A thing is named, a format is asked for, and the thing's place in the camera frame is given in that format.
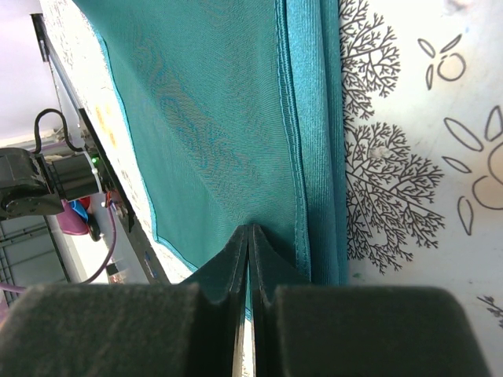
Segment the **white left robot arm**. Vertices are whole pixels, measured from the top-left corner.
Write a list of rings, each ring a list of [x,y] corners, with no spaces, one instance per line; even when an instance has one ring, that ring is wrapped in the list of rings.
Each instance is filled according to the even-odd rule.
[[[59,214],[64,200],[103,193],[111,183],[102,159],[87,152],[48,161],[22,148],[3,148],[1,219]]]

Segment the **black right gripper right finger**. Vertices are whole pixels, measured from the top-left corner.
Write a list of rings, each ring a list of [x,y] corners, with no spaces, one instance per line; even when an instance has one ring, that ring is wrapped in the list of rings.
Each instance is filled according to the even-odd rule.
[[[258,376],[487,376],[464,310],[434,287],[310,283],[248,229]]]

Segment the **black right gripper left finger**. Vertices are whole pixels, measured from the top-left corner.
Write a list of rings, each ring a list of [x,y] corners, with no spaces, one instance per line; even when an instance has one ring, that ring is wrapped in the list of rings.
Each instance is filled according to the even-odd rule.
[[[30,288],[1,330],[4,376],[239,376],[248,229],[179,284]]]

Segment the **teal cloth napkin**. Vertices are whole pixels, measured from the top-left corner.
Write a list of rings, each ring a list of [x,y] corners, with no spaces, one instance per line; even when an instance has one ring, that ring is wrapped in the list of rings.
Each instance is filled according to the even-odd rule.
[[[100,39],[153,239],[196,271],[260,225],[311,282],[347,282],[339,5],[79,1]]]

